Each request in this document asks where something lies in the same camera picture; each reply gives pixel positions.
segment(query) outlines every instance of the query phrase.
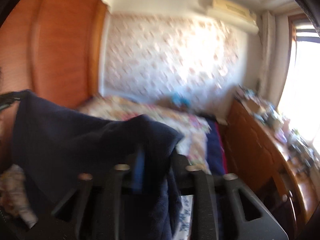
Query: wooden wardrobe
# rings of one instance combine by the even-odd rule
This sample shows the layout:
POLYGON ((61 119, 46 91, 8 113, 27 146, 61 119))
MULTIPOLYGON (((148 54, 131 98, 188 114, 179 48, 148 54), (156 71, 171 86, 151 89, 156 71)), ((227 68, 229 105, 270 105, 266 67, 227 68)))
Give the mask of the wooden wardrobe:
MULTIPOLYGON (((101 0, 20 0, 0 28, 0 93, 31 89, 70 108, 96 94, 106 12, 101 0)), ((1 113, 0 172, 16 110, 1 113)))

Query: wardrobe door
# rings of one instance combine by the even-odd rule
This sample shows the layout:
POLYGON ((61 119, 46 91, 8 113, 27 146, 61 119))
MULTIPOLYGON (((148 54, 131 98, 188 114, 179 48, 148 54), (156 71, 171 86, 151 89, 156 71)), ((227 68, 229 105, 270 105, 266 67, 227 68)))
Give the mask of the wardrobe door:
POLYGON ((99 0, 43 0, 32 40, 34 91, 74 108, 89 97, 89 49, 99 0))

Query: blue and white patterned fabric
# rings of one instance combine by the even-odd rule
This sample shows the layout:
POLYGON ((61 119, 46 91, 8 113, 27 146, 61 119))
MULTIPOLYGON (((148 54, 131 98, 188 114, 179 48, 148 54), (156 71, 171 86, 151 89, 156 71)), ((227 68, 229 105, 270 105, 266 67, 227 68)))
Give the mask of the blue and white patterned fabric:
POLYGON ((191 221, 193 195, 181 196, 182 209, 180 212, 180 221, 174 240, 186 240, 189 236, 189 226, 191 221))

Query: navy blue blanket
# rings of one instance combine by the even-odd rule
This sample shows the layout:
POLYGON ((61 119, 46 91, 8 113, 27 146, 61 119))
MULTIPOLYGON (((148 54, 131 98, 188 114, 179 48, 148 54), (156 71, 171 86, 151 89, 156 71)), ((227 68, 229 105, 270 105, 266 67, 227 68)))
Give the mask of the navy blue blanket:
POLYGON ((130 199, 131 208, 125 210, 131 218, 126 239, 165 240, 179 222, 181 202, 170 155, 181 139, 179 132, 145 115, 124 122, 102 120, 30 92, 16 115, 12 158, 26 174, 27 195, 39 215, 47 203, 76 186, 79 173, 103 177, 142 146, 144 194, 130 199))

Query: curtain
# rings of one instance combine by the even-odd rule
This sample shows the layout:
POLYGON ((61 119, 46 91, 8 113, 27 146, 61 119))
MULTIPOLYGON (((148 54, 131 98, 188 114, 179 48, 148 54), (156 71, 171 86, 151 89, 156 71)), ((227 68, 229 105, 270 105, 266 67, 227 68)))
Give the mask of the curtain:
POLYGON ((262 65, 258 95, 265 98, 270 87, 271 59, 275 50, 276 19, 269 11, 262 14, 262 65))

